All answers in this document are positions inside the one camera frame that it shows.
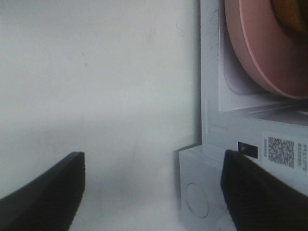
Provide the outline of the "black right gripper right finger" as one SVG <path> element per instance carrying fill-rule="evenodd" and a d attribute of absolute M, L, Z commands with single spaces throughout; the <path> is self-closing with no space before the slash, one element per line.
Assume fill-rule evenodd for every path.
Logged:
<path fill-rule="evenodd" d="M 308 197 L 239 152 L 225 152 L 220 186 L 238 231 L 308 229 Z"/>

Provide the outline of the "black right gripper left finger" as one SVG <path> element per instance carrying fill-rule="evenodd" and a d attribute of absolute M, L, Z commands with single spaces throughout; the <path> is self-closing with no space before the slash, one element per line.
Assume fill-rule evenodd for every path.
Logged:
<path fill-rule="evenodd" d="M 2 231 L 67 231 L 85 190 L 85 154 L 72 152 L 22 188 L 1 198 Z"/>

